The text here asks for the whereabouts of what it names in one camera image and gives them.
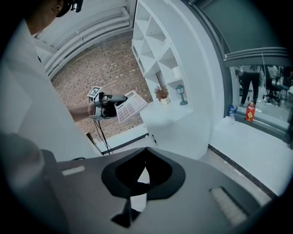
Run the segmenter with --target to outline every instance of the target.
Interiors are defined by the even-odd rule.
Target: hand
[[[95,108],[96,108],[96,105],[94,101],[87,105],[87,113],[89,116],[94,114]]]

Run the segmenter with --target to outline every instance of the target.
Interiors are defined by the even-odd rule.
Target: small vase
[[[166,98],[164,98],[164,99],[161,99],[161,103],[163,104],[163,105],[166,105],[166,104],[168,104],[170,102],[170,98],[169,97],[166,97]]]

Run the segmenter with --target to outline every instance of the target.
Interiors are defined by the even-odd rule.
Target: person in black pants
[[[241,73],[239,70],[236,70],[236,75],[238,76],[240,83],[243,87],[243,94],[242,94],[242,99],[241,103],[239,106],[244,106],[250,82],[252,82],[252,87],[253,87],[253,102],[256,104],[257,98],[258,98],[258,86],[259,86],[259,81],[260,81],[260,74],[257,72],[243,72]]]

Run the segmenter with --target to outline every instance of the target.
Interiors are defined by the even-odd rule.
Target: white shirt
[[[50,150],[57,161],[97,156],[45,73],[25,21],[0,63],[0,120],[1,131]]]

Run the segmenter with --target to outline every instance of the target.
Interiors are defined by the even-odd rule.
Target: person
[[[243,107],[245,104],[246,97],[248,95],[250,83],[253,87],[253,102],[256,104],[258,98],[258,86],[260,81],[260,73],[255,65],[246,65],[242,67],[243,72],[236,69],[235,74],[239,78],[239,82],[242,84],[243,93],[242,99],[239,106]]]
[[[42,63],[32,35],[68,12],[68,0],[44,0],[14,32],[0,62],[0,131],[17,133],[57,161],[96,157],[75,122],[94,112],[94,103],[66,107]]]

